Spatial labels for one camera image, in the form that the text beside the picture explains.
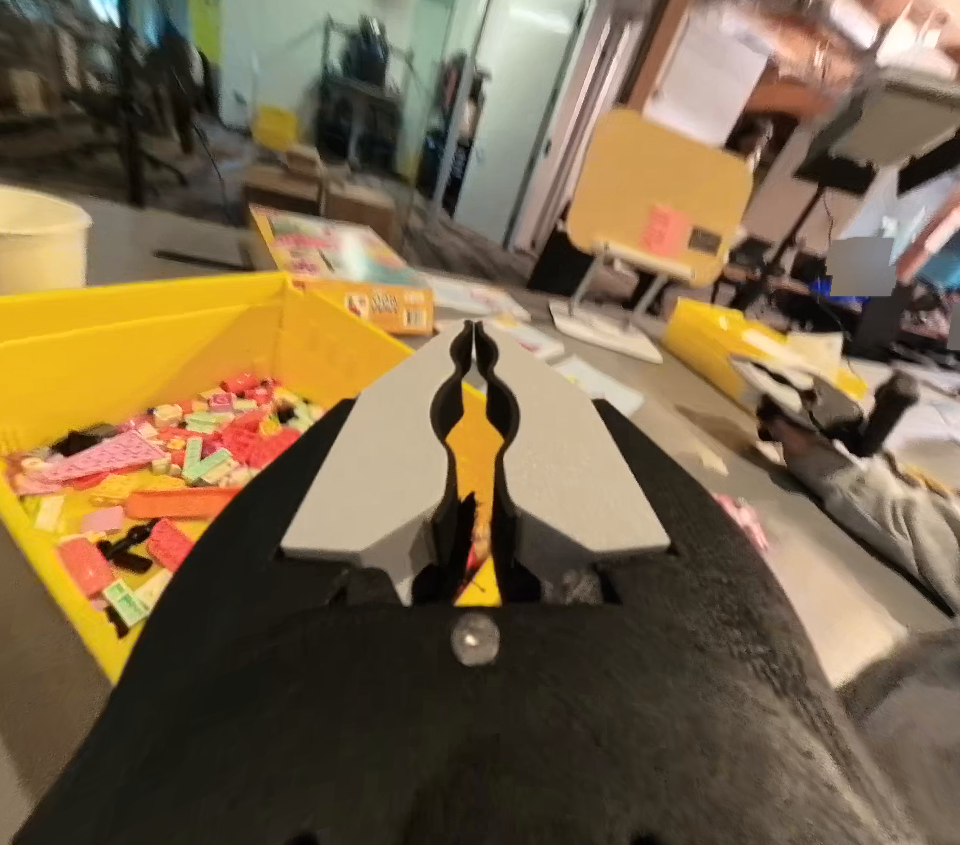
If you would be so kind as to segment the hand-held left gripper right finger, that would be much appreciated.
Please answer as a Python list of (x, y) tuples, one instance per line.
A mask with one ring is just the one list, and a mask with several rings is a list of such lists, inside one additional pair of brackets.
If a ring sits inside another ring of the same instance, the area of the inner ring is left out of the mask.
[(474, 324), (494, 458), (490, 551), (502, 601), (550, 601), (565, 580), (666, 552), (671, 540), (606, 420), (610, 408), (502, 329)]

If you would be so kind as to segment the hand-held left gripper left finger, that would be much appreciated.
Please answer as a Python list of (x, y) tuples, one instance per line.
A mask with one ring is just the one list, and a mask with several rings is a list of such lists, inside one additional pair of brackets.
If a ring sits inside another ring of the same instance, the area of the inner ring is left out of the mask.
[(444, 331), (368, 386), (307, 489), (285, 557), (388, 575), (401, 601), (451, 601), (470, 558), (451, 431), (464, 418), (474, 322)]

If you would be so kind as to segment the pile of toy bricks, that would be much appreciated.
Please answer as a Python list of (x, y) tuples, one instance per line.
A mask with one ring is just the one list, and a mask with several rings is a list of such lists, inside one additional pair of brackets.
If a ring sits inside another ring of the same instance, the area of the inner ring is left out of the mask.
[(124, 639), (213, 520), (325, 414), (270, 376), (238, 373), (10, 454), (2, 471), (63, 581)]

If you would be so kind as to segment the yellow plastic bin with bricks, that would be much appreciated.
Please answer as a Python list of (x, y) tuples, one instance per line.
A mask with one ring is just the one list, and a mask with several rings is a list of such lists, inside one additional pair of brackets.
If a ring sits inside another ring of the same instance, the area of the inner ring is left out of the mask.
[(242, 372), (330, 408), (410, 355), (382, 330), (280, 274), (168, 280), (2, 299), (2, 525), (114, 686), (138, 641), (120, 636), (62, 568), (56, 546), (90, 502), (34, 525), (7, 458), (69, 431), (198, 399)]

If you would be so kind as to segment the person's right forearm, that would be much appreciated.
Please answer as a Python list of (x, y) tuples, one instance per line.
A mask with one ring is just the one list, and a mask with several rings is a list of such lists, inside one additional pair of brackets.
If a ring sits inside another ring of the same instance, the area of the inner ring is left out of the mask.
[(857, 459), (819, 439), (781, 448), (827, 515), (958, 619), (958, 498), (907, 480), (882, 456)]

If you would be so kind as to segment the open light blue instruction booklet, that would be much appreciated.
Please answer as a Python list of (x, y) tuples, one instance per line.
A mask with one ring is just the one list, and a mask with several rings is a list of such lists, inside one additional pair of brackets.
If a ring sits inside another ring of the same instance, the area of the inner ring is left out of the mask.
[(562, 341), (534, 326), (506, 315), (486, 318), (483, 323), (486, 327), (508, 335), (516, 344), (552, 367), (592, 400), (608, 402), (627, 418), (633, 418), (644, 406), (645, 396), (641, 392), (622, 384), (581, 357), (568, 353)]

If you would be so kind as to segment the yellow plastic bin with papers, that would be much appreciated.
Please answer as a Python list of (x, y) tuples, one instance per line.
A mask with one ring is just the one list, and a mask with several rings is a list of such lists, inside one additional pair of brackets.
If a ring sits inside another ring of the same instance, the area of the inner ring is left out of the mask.
[(744, 411), (756, 407), (759, 395), (735, 368), (734, 359), (810, 371), (858, 403), (868, 394), (866, 382), (844, 362), (840, 332), (782, 333), (738, 311), (679, 299), (661, 342), (675, 359)]

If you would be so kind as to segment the closed light blue instruction booklet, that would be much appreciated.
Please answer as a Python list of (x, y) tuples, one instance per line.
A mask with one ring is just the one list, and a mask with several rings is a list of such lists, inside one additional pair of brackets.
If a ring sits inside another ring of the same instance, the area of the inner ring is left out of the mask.
[(508, 292), (491, 284), (459, 276), (424, 273), (423, 279), (434, 295), (435, 314), (441, 318), (460, 316), (470, 319), (506, 316), (528, 323), (530, 313)]

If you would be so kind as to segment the orange toy brick box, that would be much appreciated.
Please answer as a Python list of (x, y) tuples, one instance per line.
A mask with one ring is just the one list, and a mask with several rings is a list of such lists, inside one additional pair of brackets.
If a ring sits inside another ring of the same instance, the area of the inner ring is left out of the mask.
[(256, 204), (248, 214), (258, 267), (283, 273), (388, 335), (434, 334), (433, 289), (371, 228)]

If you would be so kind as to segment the pink sticky note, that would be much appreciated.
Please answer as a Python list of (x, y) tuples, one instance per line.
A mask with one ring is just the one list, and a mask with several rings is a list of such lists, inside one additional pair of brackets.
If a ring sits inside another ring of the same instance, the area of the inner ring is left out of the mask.
[(692, 224), (689, 215), (665, 205), (654, 205), (639, 236), (639, 250), (666, 260), (676, 260), (689, 248)]

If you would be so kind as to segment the brown cardboard box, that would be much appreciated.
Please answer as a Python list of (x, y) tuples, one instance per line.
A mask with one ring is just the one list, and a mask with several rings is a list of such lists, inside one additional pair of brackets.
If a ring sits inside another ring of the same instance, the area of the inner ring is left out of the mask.
[(377, 188), (330, 182), (323, 191), (321, 214), (329, 221), (367, 227), (391, 247), (401, 242), (401, 219), (395, 200)]

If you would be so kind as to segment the wooden book stand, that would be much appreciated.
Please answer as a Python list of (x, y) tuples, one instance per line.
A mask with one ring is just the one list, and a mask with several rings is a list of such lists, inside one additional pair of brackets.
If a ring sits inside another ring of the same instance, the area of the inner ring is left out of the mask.
[[(551, 299), (555, 329), (568, 338), (630, 359), (661, 365), (659, 348), (641, 328), (656, 291), (673, 282), (715, 284), (734, 249), (753, 190), (747, 161), (616, 108), (597, 125), (567, 215), (572, 244), (591, 263), (567, 299)], [(686, 252), (665, 259), (640, 250), (646, 217), (655, 205), (688, 215), (692, 227), (724, 239), (718, 255)], [(619, 321), (585, 305), (592, 279), (615, 261), (654, 277), (631, 316)]]

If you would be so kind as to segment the white paper cup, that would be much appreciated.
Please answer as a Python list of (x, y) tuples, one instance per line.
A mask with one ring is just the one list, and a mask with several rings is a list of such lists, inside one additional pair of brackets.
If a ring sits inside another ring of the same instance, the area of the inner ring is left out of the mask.
[(92, 227), (76, 203), (2, 185), (2, 297), (85, 288)]

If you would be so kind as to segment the black pole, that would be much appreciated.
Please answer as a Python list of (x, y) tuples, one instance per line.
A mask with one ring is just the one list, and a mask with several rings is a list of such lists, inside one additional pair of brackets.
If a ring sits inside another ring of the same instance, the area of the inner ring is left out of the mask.
[(126, 196), (132, 206), (143, 210), (146, 207), (147, 186), (137, 123), (135, 28), (131, 5), (132, 0), (117, 0), (117, 95)]

